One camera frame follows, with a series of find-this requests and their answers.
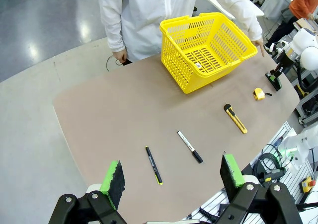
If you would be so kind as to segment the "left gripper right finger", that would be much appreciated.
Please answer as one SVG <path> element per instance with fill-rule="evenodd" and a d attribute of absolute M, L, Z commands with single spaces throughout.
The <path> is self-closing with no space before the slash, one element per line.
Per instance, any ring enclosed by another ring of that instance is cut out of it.
<path fill-rule="evenodd" d="M 229 200 L 218 224 L 241 224 L 248 214 L 259 214 L 266 224 L 301 224 L 295 201 L 284 183 L 268 188 L 246 182 L 232 154 L 222 156 L 220 175 Z"/>

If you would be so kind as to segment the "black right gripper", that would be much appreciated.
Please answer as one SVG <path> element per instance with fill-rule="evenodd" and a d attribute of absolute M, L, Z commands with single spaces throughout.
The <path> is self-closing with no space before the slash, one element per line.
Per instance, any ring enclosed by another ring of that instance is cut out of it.
<path fill-rule="evenodd" d="M 287 73 L 292 66 L 292 60 L 290 60 L 288 57 L 283 57 L 276 67 L 276 70 L 281 71 L 282 73 Z M 271 74 L 270 72 L 267 72 L 265 76 L 268 78 L 269 81 L 272 82 L 272 85 L 274 86 L 276 91 L 279 91 L 282 88 L 281 81 L 279 79 L 279 76 L 281 75 L 280 72 L 276 72 Z"/>

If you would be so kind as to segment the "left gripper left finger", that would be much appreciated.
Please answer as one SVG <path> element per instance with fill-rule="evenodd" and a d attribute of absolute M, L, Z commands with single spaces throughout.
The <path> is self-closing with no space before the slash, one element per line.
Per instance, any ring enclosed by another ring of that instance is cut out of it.
<path fill-rule="evenodd" d="M 59 197 L 50 224 L 125 224 L 118 206 L 125 190 L 125 178 L 121 162 L 111 163 L 100 188 L 78 198 L 73 194 Z"/>

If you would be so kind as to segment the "person's left hand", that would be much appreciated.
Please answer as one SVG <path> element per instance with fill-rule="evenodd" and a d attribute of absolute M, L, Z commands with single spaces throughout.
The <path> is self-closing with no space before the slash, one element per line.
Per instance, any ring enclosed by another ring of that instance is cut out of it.
<path fill-rule="evenodd" d="M 254 40 L 254 41 L 252 41 L 252 44 L 256 47 L 259 47 L 261 54 L 262 54 L 262 57 L 265 57 L 265 49 L 264 49 L 263 39 L 260 38 L 258 40 Z"/>

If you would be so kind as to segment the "person's right hand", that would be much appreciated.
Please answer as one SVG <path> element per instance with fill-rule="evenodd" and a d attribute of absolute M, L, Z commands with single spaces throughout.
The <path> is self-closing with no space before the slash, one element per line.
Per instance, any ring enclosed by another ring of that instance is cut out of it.
<path fill-rule="evenodd" d="M 124 64 L 127 60 L 127 50 L 123 49 L 119 52 L 113 52 L 113 56 L 121 63 Z"/>

